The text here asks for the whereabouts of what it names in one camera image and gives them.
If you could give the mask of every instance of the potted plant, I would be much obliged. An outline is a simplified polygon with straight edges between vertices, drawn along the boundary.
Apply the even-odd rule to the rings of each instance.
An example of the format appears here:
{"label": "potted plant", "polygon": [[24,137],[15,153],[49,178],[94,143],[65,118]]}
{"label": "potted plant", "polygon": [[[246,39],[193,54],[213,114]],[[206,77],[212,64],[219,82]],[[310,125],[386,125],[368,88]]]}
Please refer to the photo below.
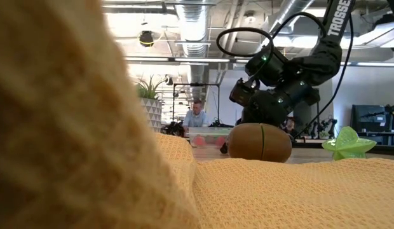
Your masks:
{"label": "potted plant", "polygon": [[149,126],[155,131],[160,132],[161,128],[161,101],[158,100],[159,92],[156,89],[166,80],[153,83],[153,76],[150,77],[149,82],[142,79],[139,80],[136,87],[140,97],[140,104],[146,114]]}

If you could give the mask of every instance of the brown oval object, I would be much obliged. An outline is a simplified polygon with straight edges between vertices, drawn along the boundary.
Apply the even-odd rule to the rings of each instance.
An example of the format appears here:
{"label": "brown oval object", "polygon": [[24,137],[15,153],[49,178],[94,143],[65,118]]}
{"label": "brown oval object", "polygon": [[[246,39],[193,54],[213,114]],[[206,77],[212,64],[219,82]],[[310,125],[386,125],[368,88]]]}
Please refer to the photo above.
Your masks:
{"label": "brown oval object", "polygon": [[231,158],[286,162],[292,154],[289,135],[281,129],[262,123],[237,125],[228,135]]}

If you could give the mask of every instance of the ceiling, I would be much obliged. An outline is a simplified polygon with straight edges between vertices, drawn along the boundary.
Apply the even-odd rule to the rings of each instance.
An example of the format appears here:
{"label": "ceiling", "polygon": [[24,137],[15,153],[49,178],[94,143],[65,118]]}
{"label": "ceiling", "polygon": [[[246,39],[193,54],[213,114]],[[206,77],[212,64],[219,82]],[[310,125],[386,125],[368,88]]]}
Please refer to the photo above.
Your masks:
{"label": "ceiling", "polygon": [[[141,7],[161,4],[161,1],[120,1],[126,4],[136,4]],[[215,39],[218,34],[224,30],[227,21],[229,20],[232,0],[218,1],[215,6],[211,6],[208,11],[207,18],[207,40],[205,43],[209,45],[207,57],[218,58],[222,57],[215,44]],[[310,6],[310,13],[319,13],[325,9],[326,0],[316,0]],[[111,3],[111,1],[104,0],[104,4]],[[251,0],[247,4],[246,11],[241,21],[240,27],[256,27],[261,28],[266,17],[278,12],[281,5],[281,0]],[[387,7],[385,0],[383,1],[357,1],[355,12],[358,17],[354,17],[354,22],[357,24],[357,33],[361,35],[368,32],[372,28],[370,20],[366,16],[373,12],[379,11]],[[236,8],[236,15],[234,19],[238,18],[241,9],[241,1]],[[173,14],[158,14],[158,13],[106,13],[107,26],[116,41],[120,44],[126,56],[137,57],[183,57],[183,43],[180,36],[180,23],[177,15]],[[150,48],[146,48],[139,43],[139,34],[142,31],[152,31],[154,44]],[[317,26],[313,22],[309,22],[306,18],[300,18],[294,26],[295,36],[304,36],[305,34],[316,35]],[[253,53],[262,42],[262,38],[258,34],[250,32],[239,32],[237,41],[234,43],[232,52],[235,53]],[[310,47],[281,47],[280,50],[286,55],[288,59],[296,56],[307,55]],[[389,48],[380,48],[374,53],[379,53],[374,58],[374,61],[382,61],[393,56]],[[352,58],[365,58],[365,52],[355,51],[351,53]],[[134,81],[139,78],[149,80],[153,76],[153,80],[158,82],[165,77],[171,77],[174,83],[189,83],[190,67],[183,65],[159,65],[150,66],[142,64],[129,64],[130,76]],[[215,81],[214,77],[210,78],[211,82]],[[187,111],[187,100],[191,100],[189,90],[183,88],[185,93],[180,93],[176,98],[175,115],[178,117],[184,116]],[[162,83],[159,86],[161,92],[161,99],[164,104],[164,120],[171,119],[172,111],[172,92],[173,86]]]}

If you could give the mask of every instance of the white planter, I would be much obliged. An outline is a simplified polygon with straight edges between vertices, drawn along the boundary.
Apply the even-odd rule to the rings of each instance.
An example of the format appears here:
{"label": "white planter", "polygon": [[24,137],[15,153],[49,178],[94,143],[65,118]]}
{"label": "white planter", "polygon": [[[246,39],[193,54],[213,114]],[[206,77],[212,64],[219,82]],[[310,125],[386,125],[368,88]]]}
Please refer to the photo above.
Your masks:
{"label": "white planter", "polygon": [[155,132],[160,132],[161,128],[161,102],[154,99],[140,98],[149,126]]}

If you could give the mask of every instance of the knit fabric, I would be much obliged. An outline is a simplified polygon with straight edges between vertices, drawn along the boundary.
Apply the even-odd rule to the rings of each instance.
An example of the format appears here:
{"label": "knit fabric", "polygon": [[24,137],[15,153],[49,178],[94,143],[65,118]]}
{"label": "knit fabric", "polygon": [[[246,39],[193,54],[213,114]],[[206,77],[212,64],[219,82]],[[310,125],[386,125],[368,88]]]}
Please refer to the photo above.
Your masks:
{"label": "knit fabric", "polygon": [[0,229],[394,228],[394,161],[196,162],[152,133],[101,12],[0,0]]}

